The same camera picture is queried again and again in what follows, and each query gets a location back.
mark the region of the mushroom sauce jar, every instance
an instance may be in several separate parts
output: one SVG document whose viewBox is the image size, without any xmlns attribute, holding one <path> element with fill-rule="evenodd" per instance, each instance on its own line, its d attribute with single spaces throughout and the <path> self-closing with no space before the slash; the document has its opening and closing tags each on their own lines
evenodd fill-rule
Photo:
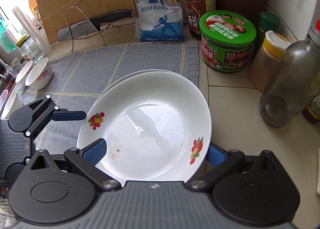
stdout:
<svg viewBox="0 0 320 229">
<path fill-rule="evenodd" d="M 256 29 L 245 17 L 230 11 L 210 11 L 200 19 L 202 58 L 212 68 L 235 72 L 253 48 Z"/>
</svg>

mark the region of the fruit pattern decoration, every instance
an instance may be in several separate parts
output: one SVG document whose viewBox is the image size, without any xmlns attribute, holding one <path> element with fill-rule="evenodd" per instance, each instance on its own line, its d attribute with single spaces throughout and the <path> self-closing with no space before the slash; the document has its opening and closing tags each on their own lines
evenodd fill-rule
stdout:
<svg viewBox="0 0 320 229">
<path fill-rule="evenodd" d="M 103 117 L 104 117 L 103 112 L 96 113 L 90 117 L 88 122 L 90 123 L 89 126 L 92 127 L 92 130 L 95 130 L 101 126 L 101 123 L 103 122 Z"/>
<path fill-rule="evenodd" d="M 199 157 L 199 152 L 201 152 L 203 147 L 203 136 L 200 139 L 200 137 L 198 138 L 198 140 L 194 140 L 193 142 L 193 147 L 191 149 L 191 155 L 190 155 L 190 165 L 193 164 L 196 160 L 197 157 Z"/>
</svg>

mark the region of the white bowl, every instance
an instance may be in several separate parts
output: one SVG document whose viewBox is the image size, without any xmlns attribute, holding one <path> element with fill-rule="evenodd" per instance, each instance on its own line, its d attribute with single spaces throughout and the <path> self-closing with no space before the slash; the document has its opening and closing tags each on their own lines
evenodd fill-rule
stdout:
<svg viewBox="0 0 320 229">
<path fill-rule="evenodd" d="M 1 109 L 4 105 L 5 100 L 7 99 L 8 93 L 9 93 L 9 91 L 7 89 L 5 89 L 2 91 L 2 93 L 0 95 L 0 112 L 1 112 Z"/>
<path fill-rule="evenodd" d="M 29 72 L 26 78 L 26 86 L 35 90 L 44 88 L 52 78 L 52 67 L 48 58 L 41 59 Z"/>
<path fill-rule="evenodd" d="M 9 116 L 22 106 L 23 101 L 21 97 L 17 94 L 17 91 L 13 91 L 4 105 L 1 119 L 8 120 Z"/>
<path fill-rule="evenodd" d="M 124 77 L 122 77 L 122 78 L 119 78 L 117 81 L 114 81 L 110 86 L 108 86 L 107 89 L 105 89 L 105 90 L 98 96 L 98 98 L 96 99 L 96 101 L 95 101 L 93 104 L 95 104 L 95 103 L 100 99 L 100 97 L 102 97 L 107 91 L 109 91 L 111 88 L 113 88 L 115 85 L 119 84 L 120 82 L 128 79 L 129 77 L 133 77 L 133 76 L 136 76 L 136 75 L 139 75 L 139 74 L 142 74 L 142 73 L 155 72 L 155 71 L 174 73 L 174 72 L 172 72 L 172 71 L 164 70 L 164 69 L 147 69 L 147 70 L 141 70 L 141 71 L 137 71 L 137 72 L 128 74 L 127 76 L 124 76 Z"/>
<path fill-rule="evenodd" d="M 97 168 L 118 180 L 187 182 L 203 162 L 211 139 L 205 98 L 188 79 L 168 72 L 132 76 L 92 106 L 77 147 L 104 138 Z"/>
<path fill-rule="evenodd" d="M 29 72 L 31 71 L 31 69 L 33 68 L 34 64 L 33 61 L 30 60 L 29 62 L 27 62 L 23 68 L 20 70 L 19 74 L 16 77 L 16 84 L 19 84 L 21 86 L 25 86 L 26 85 L 26 79 L 27 76 L 29 74 Z"/>
</svg>

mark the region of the salt bag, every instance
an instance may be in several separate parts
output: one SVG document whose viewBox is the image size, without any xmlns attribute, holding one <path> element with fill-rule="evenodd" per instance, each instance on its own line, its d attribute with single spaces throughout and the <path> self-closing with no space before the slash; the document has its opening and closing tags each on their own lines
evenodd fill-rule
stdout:
<svg viewBox="0 0 320 229">
<path fill-rule="evenodd" d="M 164 0 L 136 0 L 140 24 L 141 42 L 185 41 L 183 16 L 179 3 Z"/>
</svg>

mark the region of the metal screw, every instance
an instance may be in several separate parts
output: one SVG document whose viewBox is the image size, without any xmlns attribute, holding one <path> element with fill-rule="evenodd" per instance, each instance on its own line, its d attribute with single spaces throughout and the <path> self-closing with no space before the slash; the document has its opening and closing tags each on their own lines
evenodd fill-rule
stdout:
<svg viewBox="0 0 320 229">
<path fill-rule="evenodd" d="M 191 182 L 193 188 L 204 188 L 207 185 L 203 180 L 194 180 Z"/>
<path fill-rule="evenodd" d="M 114 188 L 114 187 L 118 186 L 118 184 L 119 184 L 118 181 L 113 180 L 113 179 L 108 179 L 102 183 L 102 185 L 106 188 Z"/>
</svg>

